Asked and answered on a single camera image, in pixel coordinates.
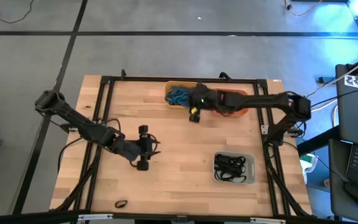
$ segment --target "gray plastic bin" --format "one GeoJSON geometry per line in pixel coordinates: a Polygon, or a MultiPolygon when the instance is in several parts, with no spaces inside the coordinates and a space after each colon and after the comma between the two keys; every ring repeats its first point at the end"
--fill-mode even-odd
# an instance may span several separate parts
{"type": "Polygon", "coordinates": [[[218,182],[235,183],[235,184],[253,184],[253,183],[255,183],[255,181],[256,181],[255,158],[252,154],[240,153],[240,152],[218,151],[218,152],[215,152],[214,158],[217,154],[221,154],[221,155],[229,156],[229,157],[244,156],[246,159],[246,163],[244,164],[246,167],[246,171],[243,173],[243,175],[245,175],[247,177],[247,179],[245,181],[243,181],[243,183],[241,183],[241,181],[244,179],[243,177],[235,177],[232,182],[221,181],[221,180],[216,179],[215,178],[215,162],[214,162],[213,163],[213,172],[212,172],[212,176],[213,176],[214,180],[216,180],[218,182]]]}

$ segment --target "teal rope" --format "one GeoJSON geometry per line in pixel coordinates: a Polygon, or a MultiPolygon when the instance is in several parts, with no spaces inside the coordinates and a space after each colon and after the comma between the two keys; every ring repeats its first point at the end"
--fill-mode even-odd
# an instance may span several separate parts
{"type": "Polygon", "coordinates": [[[180,106],[189,106],[188,95],[190,89],[173,86],[173,90],[169,91],[165,96],[165,100],[169,105],[180,105],[180,106]]]}

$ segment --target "gray concrete floor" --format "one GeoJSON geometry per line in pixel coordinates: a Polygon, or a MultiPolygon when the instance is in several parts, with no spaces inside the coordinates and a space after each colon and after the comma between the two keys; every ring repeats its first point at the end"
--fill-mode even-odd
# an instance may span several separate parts
{"type": "MultiPolygon", "coordinates": [[[[29,2],[0,1],[2,16],[20,17],[29,2]]],[[[0,22],[0,30],[72,30],[80,5],[80,0],[35,0],[28,18],[12,25],[0,22]]],[[[295,2],[294,10],[311,5],[295,2]]],[[[310,14],[294,17],[278,0],[94,0],[80,30],[358,32],[343,3],[324,2],[310,14]]],[[[53,87],[68,39],[0,36],[0,215],[11,211],[39,128],[34,101],[53,87]]],[[[305,95],[318,86],[317,77],[333,76],[336,64],[357,60],[358,38],[77,37],[61,92],[75,106],[83,75],[119,75],[125,68],[131,76],[216,77],[225,71],[233,78],[282,79],[286,90],[305,95]]],[[[311,99],[335,94],[331,86],[311,99]]],[[[332,109],[313,114],[305,139],[331,127],[332,109]]],[[[50,127],[24,212],[48,210],[66,137],[50,127]]],[[[314,190],[309,193],[312,204],[327,199],[314,190]]],[[[320,217],[330,213],[329,201],[324,202],[328,206],[317,210],[320,217]]]]}

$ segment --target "wooden tabletop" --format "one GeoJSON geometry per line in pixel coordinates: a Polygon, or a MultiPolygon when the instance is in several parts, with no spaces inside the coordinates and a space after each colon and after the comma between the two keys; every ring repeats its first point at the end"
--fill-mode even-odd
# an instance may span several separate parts
{"type": "MultiPolygon", "coordinates": [[[[86,75],[81,87],[76,110],[89,118],[93,115],[100,79],[99,75],[86,75]]],[[[149,133],[161,142],[158,145],[161,153],[152,157],[148,171],[141,172],[125,158],[103,150],[92,211],[272,216],[257,110],[249,109],[240,118],[202,111],[200,123],[191,123],[188,110],[169,108],[163,102],[164,84],[133,81],[114,83],[109,118],[119,118],[126,139],[138,139],[138,126],[147,124],[149,133]],[[241,185],[216,182],[212,173],[216,151],[254,155],[256,183],[241,185]],[[124,208],[115,208],[118,200],[128,200],[128,204],[124,208]]],[[[207,85],[210,88],[245,90],[249,95],[254,94],[253,86],[249,84],[207,85]]],[[[269,93],[280,93],[283,92],[283,85],[280,80],[268,80],[268,90],[269,93]]],[[[99,117],[102,117],[104,102],[105,99],[99,117]]],[[[280,110],[273,109],[275,122],[283,115],[280,110]]],[[[117,128],[115,122],[108,125],[117,128]]],[[[68,142],[78,136],[78,133],[71,133],[68,142]]],[[[292,138],[286,137],[285,141],[295,144],[292,138]]],[[[86,142],[81,140],[66,149],[50,208],[59,206],[77,184],[85,147],[86,142]]],[[[280,155],[287,188],[302,208],[311,213],[297,151],[284,144],[280,147],[280,155]]],[[[276,194],[279,212],[283,213],[277,186],[276,194]]],[[[84,208],[86,195],[83,194],[82,198],[81,208],[84,208]]]]}

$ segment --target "sticker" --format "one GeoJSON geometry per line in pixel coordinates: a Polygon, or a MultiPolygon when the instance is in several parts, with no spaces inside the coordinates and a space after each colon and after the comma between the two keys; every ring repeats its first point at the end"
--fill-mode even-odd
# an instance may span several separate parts
{"type": "Polygon", "coordinates": [[[345,85],[358,88],[358,77],[354,75],[345,76],[345,85]]]}

